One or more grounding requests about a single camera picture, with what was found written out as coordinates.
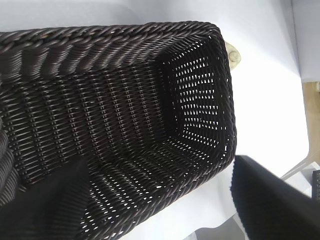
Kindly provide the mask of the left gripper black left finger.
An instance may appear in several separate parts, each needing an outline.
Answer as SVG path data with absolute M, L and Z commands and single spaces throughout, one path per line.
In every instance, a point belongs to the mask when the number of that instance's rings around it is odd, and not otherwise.
M 72 240 L 89 201 L 89 169 L 76 157 L 0 209 L 2 240 Z

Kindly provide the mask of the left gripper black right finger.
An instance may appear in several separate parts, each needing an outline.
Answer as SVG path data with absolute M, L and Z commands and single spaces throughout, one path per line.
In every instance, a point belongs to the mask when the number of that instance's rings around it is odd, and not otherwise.
M 320 204 L 246 155 L 235 157 L 231 195 L 250 240 L 320 238 Z

